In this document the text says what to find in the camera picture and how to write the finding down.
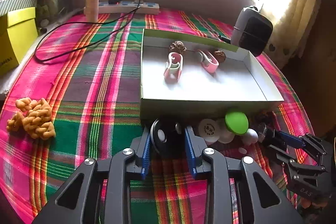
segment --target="yellow box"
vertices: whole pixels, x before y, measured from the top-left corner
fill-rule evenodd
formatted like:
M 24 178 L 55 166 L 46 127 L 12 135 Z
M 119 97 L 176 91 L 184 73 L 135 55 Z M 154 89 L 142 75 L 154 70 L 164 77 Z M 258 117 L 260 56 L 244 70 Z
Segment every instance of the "yellow box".
M 35 7 L 0 17 L 0 75 L 20 64 L 36 38 Z

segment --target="brown ball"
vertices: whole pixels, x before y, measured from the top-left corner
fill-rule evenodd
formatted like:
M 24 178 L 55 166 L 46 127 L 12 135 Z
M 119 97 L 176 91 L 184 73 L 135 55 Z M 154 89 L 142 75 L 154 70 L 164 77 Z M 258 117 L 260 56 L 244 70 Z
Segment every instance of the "brown ball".
M 218 63 L 223 63 L 226 59 L 225 53 L 221 50 L 215 50 L 213 56 L 217 59 Z
M 169 52 L 177 52 L 183 54 L 187 48 L 183 45 L 181 41 L 175 41 L 169 46 Z

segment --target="pink clip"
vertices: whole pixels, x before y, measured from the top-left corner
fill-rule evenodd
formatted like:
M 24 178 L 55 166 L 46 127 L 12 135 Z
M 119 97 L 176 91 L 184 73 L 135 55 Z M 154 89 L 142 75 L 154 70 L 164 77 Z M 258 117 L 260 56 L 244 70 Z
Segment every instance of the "pink clip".
M 179 80 L 182 72 L 183 57 L 177 52 L 171 52 L 168 55 L 168 61 L 166 62 L 165 72 L 163 73 L 165 79 L 168 79 L 170 75 L 175 74 L 177 80 Z
M 205 53 L 201 50 L 197 50 L 198 60 L 201 62 L 203 68 L 208 73 L 214 73 L 219 65 L 216 58 L 209 51 L 205 51 Z

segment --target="green lid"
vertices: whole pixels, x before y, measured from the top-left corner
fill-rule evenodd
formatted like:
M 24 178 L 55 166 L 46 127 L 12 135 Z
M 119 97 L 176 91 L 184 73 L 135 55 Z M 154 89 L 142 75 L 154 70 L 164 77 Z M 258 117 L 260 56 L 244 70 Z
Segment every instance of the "green lid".
M 227 129 L 237 135 L 246 133 L 249 128 L 249 121 L 243 112 L 231 110 L 225 115 Z

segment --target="cardboard box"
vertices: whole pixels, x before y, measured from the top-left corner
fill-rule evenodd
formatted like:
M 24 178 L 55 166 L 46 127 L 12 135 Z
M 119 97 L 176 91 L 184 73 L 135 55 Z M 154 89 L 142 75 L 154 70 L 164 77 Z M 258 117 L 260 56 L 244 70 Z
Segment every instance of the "cardboard box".
M 182 41 L 187 48 L 177 83 L 167 84 L 163 73 L 168 47 Z M 209 74 L 197 61 L 195 50 L 221 49 L 226 60 Z M 228 108 L 246 114 L 277 107 L 283 98 L 256 58 L 247 50 L 190 34 L 144 29 L 141 52 L 140 116 L 183 118 L 224 117 Z
M 35 7 L 10 11 L 0 17 L 0 75 L 20 64 L 36 38 Z

